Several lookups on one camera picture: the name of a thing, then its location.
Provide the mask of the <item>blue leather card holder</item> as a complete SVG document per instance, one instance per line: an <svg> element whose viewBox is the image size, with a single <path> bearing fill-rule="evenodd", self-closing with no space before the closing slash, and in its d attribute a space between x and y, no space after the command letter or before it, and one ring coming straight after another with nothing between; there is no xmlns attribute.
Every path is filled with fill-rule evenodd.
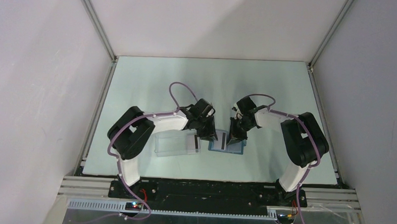
<svg viewBox="0 0 397 224"><path fill-rule="evenodd" d="M241 141L240 143L228 144L227 137L228 132L224 130L216 130L217 140L209 142L208 150L214 152L223 152L229 154L244 154L244 148L246 147L247 141Z"/></svg>

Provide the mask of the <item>clear plastic card box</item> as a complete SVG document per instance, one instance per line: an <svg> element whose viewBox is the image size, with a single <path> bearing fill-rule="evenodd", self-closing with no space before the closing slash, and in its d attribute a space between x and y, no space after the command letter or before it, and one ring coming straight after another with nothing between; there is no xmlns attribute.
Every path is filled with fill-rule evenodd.
<svg viewBox="0 0 397 224"><path fill-rule="evenodd" d="M201 152L200 141L195 130L157 133L154 153L157 157L199 154Z"/></svg>

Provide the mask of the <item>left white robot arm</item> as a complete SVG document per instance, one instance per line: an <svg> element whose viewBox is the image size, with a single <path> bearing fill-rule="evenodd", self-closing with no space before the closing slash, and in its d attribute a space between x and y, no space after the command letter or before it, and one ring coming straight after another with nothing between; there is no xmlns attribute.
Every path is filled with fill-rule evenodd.
<svg viewBox="0 0 397 224"><path fill-rule="evenodd" d="M108 155L116 160L118 176L123 182L121 192L128 198L140 194L138 155L153 134L165 131L195 131L206 141L217 139L215 109L203 98L195 104L180 106L174 111L146 113L130 107L108 130Z"/></svg>

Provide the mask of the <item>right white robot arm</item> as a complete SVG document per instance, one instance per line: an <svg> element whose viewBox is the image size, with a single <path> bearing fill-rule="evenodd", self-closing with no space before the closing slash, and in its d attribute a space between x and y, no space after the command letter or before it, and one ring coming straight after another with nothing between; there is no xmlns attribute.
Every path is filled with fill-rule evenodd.
<svg viewBox="0 0 397 224"><path fill-rule="evenodd" d="M282 133L290 163L277 180L280 188L274 192L278 204L287 206L295 199L294 191L301 187L309 171L321 163L329 152L328 141L312 113L287 114L271 108L257 106L250 95L234 104L235 115L230 118L226 145L247 140L253 128L271 128Z"/></svg>

